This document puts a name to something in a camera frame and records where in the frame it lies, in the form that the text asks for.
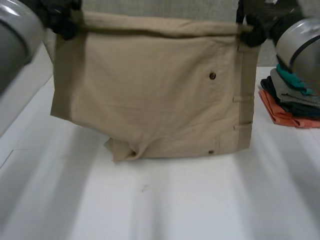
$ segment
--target white table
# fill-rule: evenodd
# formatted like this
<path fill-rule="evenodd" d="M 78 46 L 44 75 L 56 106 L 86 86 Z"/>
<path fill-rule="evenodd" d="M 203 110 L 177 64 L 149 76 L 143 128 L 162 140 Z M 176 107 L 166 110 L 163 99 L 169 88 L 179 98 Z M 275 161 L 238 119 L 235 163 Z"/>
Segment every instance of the white table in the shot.
<path fill-rule="evenodd" d="M 53 91 L 0 139 L 1 240 L 320 239 L 320 129 L 274 125 L 256 95 L 248 150 L 114 163 L 107 136 L 49 116 Z"/>

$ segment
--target stack of folded clothes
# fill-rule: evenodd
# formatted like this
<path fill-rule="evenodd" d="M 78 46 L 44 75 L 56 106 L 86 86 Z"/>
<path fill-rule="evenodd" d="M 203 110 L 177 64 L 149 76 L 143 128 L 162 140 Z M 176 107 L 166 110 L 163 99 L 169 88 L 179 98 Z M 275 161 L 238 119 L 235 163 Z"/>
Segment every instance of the stack of folded clothes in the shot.
<path fill-rule="evenodd" d="M 320 128 L 320 96 L 280 65 L 261 81 L 259 95 L 272 121 L 296 128 Z"/>

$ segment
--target khaki pants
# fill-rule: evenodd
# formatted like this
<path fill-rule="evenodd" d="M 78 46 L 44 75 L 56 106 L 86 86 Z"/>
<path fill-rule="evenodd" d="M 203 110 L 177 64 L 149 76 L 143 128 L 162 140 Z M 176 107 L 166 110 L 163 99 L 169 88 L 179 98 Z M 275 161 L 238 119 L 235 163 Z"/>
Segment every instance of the khaki pants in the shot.
<path fill-rule="evenodd" d="M 115 161 L 250 144 L 258 48 L 233 23 L 79 13 L 57 41 L 51 114 L 111 137 Z"/>

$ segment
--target brown button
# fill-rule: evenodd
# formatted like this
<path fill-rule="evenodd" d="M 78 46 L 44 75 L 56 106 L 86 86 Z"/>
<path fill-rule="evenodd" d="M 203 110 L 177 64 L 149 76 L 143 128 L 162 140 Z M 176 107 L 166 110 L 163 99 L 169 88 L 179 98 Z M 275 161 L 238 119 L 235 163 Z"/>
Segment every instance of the brown button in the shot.
<path fill-rule="evenodd" d="M 215 80 L 216 77 L 217 77 L 217 74 L 216 74 L 215 72 L 212 72 L 212 73 L 210 73 L 210 75 L 209 75 L 209 78 L 210 78 L 211 80 Z"/>

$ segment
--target gray robot arm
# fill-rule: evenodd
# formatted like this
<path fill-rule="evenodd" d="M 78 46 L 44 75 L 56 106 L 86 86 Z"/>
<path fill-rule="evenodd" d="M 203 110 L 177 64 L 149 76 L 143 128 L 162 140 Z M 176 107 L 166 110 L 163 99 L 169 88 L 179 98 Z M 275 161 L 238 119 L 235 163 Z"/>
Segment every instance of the gray robot arm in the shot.
<path fill-rule="evenodd" d="M 320 96 L 320 19 L 303 19 L 276 43 L 278 58 Z"/>
<path fill-rule="evenodd" d="M 0 95 L 32 60 L 45 28 L 65 40 L 76 35 L 71 9 L 80 7 L 81 0 L 0 0 Z"/>
<path fill-rule="evenodd" d="M 306 18 L 297 0 L 239 0 L 236 22 L 253 31 L 241 40 L 250 47 L 272 39 L 281 66 L 320 95 L 320 19 Z"/>

